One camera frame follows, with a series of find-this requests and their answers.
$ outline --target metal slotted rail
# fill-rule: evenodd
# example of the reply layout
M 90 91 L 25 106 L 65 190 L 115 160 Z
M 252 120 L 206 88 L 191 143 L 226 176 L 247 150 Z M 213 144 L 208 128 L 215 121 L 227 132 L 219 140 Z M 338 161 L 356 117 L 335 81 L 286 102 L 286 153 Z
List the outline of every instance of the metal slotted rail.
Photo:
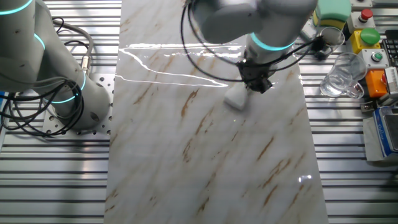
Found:
M 121 1 L 46 1 L 53 16 L 87 30 L 95 41 L 93 73 L 116 71 Z M 374 9 L 382 34 L 398 29 L 398 9 Z M 72 32 L 61 39 L 86 40 Z M 73 55 L 80 61 L 85 48 Z M 313 140 L 330 223 L 398 223 L 398 166 L 366 162 L 361 100 L 320 96 L 333 65 L 306 57 L 300 63 Z M 25 104 L 31 113 L 37 103 Z M 34 122 L 41 127 L 43 117 Z M 0 223 L 102 223 L 108 142 L 46 142 L 7 132 L 0 152 Z

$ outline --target green sponge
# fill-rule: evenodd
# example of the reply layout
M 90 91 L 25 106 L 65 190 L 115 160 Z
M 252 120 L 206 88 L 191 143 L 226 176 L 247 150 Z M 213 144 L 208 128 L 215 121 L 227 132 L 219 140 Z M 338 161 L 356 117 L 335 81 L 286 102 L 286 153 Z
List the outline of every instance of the green sponge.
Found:
M 351 14 L 351 3 L 349 0 L 318 0 L 315 12 L 321 21 L 337 20 L 346 22 Z

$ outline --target white sponge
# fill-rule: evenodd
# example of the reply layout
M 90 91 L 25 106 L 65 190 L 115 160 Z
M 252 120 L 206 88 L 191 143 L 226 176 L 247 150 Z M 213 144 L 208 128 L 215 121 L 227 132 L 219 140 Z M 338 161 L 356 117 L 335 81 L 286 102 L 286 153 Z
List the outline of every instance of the white sponge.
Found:
M 225 93 L 224 102 L 230 106 L 243 110 L 248 100 L 248 91 L 243 82 L 235 84 Z

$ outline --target black cable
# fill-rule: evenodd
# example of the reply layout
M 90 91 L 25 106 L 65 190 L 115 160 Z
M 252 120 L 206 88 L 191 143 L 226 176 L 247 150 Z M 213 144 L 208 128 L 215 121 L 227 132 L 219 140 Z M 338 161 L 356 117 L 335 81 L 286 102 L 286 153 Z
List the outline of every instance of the black cable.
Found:
M 216 54 L 216 52 L 212 51 L 209 47 L 207 47 L 206 44 L 202 41 L 202 39 L 199 37 L 198 33 L 196 32 L 195 28 L 193 27 L 192 20 L 191 20 L 191 4 L 188 5 L 188 22 L 189 22 L 189 25 L 190 25 L 191 30 L 192 30 L 192 32 L 193 32 L 193 35 L 194 35 L 194 36 L 197 38 L 197 40 L 202 44 L 202 46 L 203 46 L 204 48 L 206 48 L 206 50 L 208 50 L 209 52 L 211 52 L 216 58 L 218 58 L 218 59 L 220 59 L 220 60 L 222 60 L 222 61 L 224 61 L 224 62 L 226 62 L 226 63 L 228 63 L 228 64 L 236 65 L 236 62 L 232 62 L 232 61 L 230 61 L 230 60 L 228 60 L 228 59 L 225 59 L 225 58 L 223 58 L 223 57 L 218 56 L 218 55 Z
M 188 60 L 191 62 L 191 64 L 199 71 L 202 72 L 203 74 L 211 77 L 211 78 L 215 78 L 217 80 L 221 80 L 221 81 L 226 81 L 226 82 L 244 82 L 244 80 L 232 80 L 232 79 L 228 79 L 228 78 L 220 78 L 217 76 L 214 76 L 204 70 L 202 70 L 191 58 L 191 56 L 189 55 L 188 49 L 185 46 L 185 39 L 184 39 L 184 34 L 183 34 L 183 25 L 184 25 L 184 17 L 185 17 L 185 11 L 187 11 L 187 6 L 184 6 L 183 11 L 182 11 L 182 16 L 181 16 L 181 26 L 180 26 L 180 34 L 181 34 L 181 41 L 182 41 L 182 46 L 184 48 L 185 54 L 187 55 Z
M 64 21 L 63 18 L 61 18 L 61 17 L 53 17 L 52 20 L 54 20 L 54 19 L 60 19 L 60 20 L 62 21 L 60 27 L 59 27 L 58 30 L 56 31 L 57 34 L 59 34 L 60 30 L 62 29 L 63 25 L 65 24 L 65 21 Z
M 71 43 L 78 43 L 78 44 L 81 44 L 81 45 L 85 46 L 86 49 L 88 50 L 88 45 L 85 44 L 84 42 L 80 41 L 80 40 L 69 40 L 69 41 L 66 41 L 66 42 L 63 43 L 63 44 L 66 46 L 66 45 L 71 44 Z
M 60 25 L 61 22 L 54 21 L 54 24 Z M 89 35 L 89 33 L 87 33 L 85 30 L 83 30 L 83 29 L 81 29 L 81 28 L 79 28 L 77 26 L 73 26 L 73 25 L 67 24 L 66 22 L 63 23 L 63 27 L 66 28 L 66 29 L 70 29 L 72 31 L 75 31 L 75 32 L 77 32 L 77 33 L 79 33 L 79 34 L 81 34 L 81 35 L 83 35 L 83 36 L 85 36 L 87 38 L 87 40 L 88 40 L 88 50 L 87 50 L 87 53 L 85 54 L 85 56 L 89 57 L 91 55 L 92 51 L 93 51 L 93 48 L 94 48 L 94 40 L 91 37 L 91 35 Z
M 62 83 L 61 85 L 59 85 L 58 87 L 56 87 L 54 90 L 52 90 L 52 91 L 49 92 L 49 93 L 51 93 L 51 92 L 54 93 L 54 94 L 51 96 L 49 102 L 54 100 L 55 96 L 56 96 L 57 93 L 59 93 L 59 91 L 63 88 L 64 84 L 65 84 L 65 83 Z M 46 97 L 49 93 L 46 93 L 46 94 L 43 94 L 43 95 L 39 96 L 39 99 Z M 6 100 L 7 100 L 7 102 L 9 102 L 9 101 L 32 101 L 32 100 L 38 100 L 37 97 L 30 97 L 30 100 L 27 100 L 27 99 L 28 99 L 28 98 L 16 98 L 16 97 L 15 97 L 15 94 L 11 94 L 11 97 L 9 97 L 9 98 L 6 99 Z M 6 114 L 6 112 L 5 112 L 6 109 L 4 109 L 4 108 L 5 108 L 5 107 L 4 107 L 4 108 L 3 108 L 3 111 L 0 113 L 0 116 L 1 116 L 2 118 L 20 119 L 20 120 L 24 119 L 24 120 L 27 120 L 27 119 L 31 119 L 31 118 L 37 117 L 39 114 L 43 113 L 49 106 L 50 106 L 50 105 L 48 104 L 47 106 L 45 106 L 45 107 L 42 108 L 41 110 L 38 110 L 36 113 L 34 113 L 34 114 L 32 114 L 32 115 L 29 115 L 29 116 L 21 117 L 21 118 L 16 118 L 16 117 L 13 117 L 13 116 L 11 116 L 11 115 Z
M 267 62 L 267 63 L 263 63 L 263 64 L 245 64 L 244 66 L 245 66 L 245 67 L 253 67 L 253 68 L 271 66 L 271 65 L 273 65 L 273 64 L 275 64 L 275 63 L 279 63 L 279 62 L 281 62 L 281 61 L 283 61 L 283 60 L 289 58 L 290 56 L 292 56 L 294 53 L 298 52 L 299 50 L 301 50 L 301 49 L 303 49 L 303 48 L 305 48 L 305 47 L 307 47 L 307 46 L 309 46 L 309 45 L 311 45 L 311 44 L 314 44 L 315 42 L 320 41 L 321 38 L 322 38 L 322 37 L 316 37 L 316 38 L 314 38 L 313 40 L 311 40 L 310 42 L 301 45 L 301 46 L 298 47 L 297 49 L 295 49 L 295 50 L 293 50 L 293 51 L 291 51 L 291 52 L 289 52 L 289 53 L 287 53 L 287 54 L 281 56 L 280 58 L 277 58 L 277 59 L 275 59 L 275 60 L 273 60 L 273 61 L 271 61 L 271 62 Z
M 63 128 L 59 129 L 58 131 L 56 131 L 54 133 L 45 133 L 45 132 L 40 131 L 40 130 L 34 128 L 33 126 L 31 126 L 30 123 L 39 114 L 44 112 L 51 105 L 51 102 L 53 102 L 53 100 L 56 97 L 57 93 L 59 93 L 59 91 L 63 88 L 64 85 L 68 85 L 71 88 L 73 95 L 76 96 L 75 97 L 75 101 L 74 101 L 75 102 L 75 109 L 73 109 L 73 110 L 75 110 L 75 114 L 71 117 L 71 119 L 68 121 L 68 123 Z M 47 104 L 43 108 L 41 107 L 41 104 L 40 104 L 38 112 L 36 112 L 33 115 L 26 116 L 26 117 L 23 117 L 23 115 L 22 115 L 22 113 L 21 113 L 21 111 L 20 111 L 20 109 L 19 109 L 19 107 L 18 107 L 18 105 L 16 103 L 19 100 L 18 98 L 15 97 L 16 94 L 15 93 L 10 93 L 10 97 L 6 101 L 6 104 L 4 105 L 4 108 L 2 110 L 2 117 L 0 118 L 0 122 L 1 122 L 2 126 L 4 126 L 6 129 L 11 130 L 11 131 L 14 131 L 14 130 L 17 130 L 17 129 L 21 129 L 24 132 L 26 132 L 27 134 L 30 134 L 32 136 L 52 137 L 52 136 L 56 136 L 56 135 L 60 135 L 60 134 L 65 134 L 72 127 L 74 127 L 74 125 L 77 124 L 78 120 L 81 118 L 81 116 L 83 115 L 83 111 L 84 111 L 84 99 L 82 97 L 80 87 L 77 86 L 77 88 L 74 88 L 74 86 L 76 86 L 75 82 L 70 81 L 70 80 L 66 80 L 65 83 L 62 83 L 61 85 L 59 85 L 58 87 L 56 87 L 54 89 L 55 90 L 54 94 L 51 96 L 51 98 L 48 100 Z M 15 110 L 17 111 L 19 116 L 16 116 L 14 114 L 13 109 L 12 109 L 12 105 L 15 106 Z M 79 111 L 79 110 L 77 110 L 78 108 L 80 108 L 80 114 L 78 116 L 76 116 L 77 111 Z M 6 113 L 7 109 L 9 109 L 10 115 L 6 114 L 7 116 L 3 116 Z M 17 124 L 17 127 L 16 128 L 10 128 L 7 125 L 5 125 L 4 124 L 4 117 L 11 117 L 11 119 L 13 119 L 14 122 Z M 32 128 L 35 132 L 26 130 L 25 126 L 28 126 L 28 127 Z
M 311 48 L 309 47 L 303 55 L 301 55 L 295 62 L 291 63 L 290 65 L 286 65 L 285 67 L 282 68 L 278 68 L 278 69 L 271 69 L 269 70 L 270 72 L 278 72 L 278 71 L 282 71 L 285 70 L 286 68 L 290 68 L 291 66 L 297 64 L 299 61 L 301 61 L 301 59 L 303 59 L 306 55 L 308 55 L 308 52 L 311 50 Z

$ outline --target glass cup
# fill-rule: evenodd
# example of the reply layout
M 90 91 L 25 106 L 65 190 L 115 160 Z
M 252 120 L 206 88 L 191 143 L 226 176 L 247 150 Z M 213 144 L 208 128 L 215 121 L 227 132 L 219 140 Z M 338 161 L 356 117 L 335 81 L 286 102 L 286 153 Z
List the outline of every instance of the glass cup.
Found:
M 336 58 L 335 65 L 321 82 L 321 92 L 330 97 L 348 95 L 359 99 L 364 95 L 358 83 L 366 76 L 365 61 L 356 54 L 343 53 Z
M 315 52 L 314 56 L 319 60 L 327 59 L 345 41 L 344 34 L 335 27 L 324 28 L 317 36 L 323 36 L 326 46 L 322 50 Z

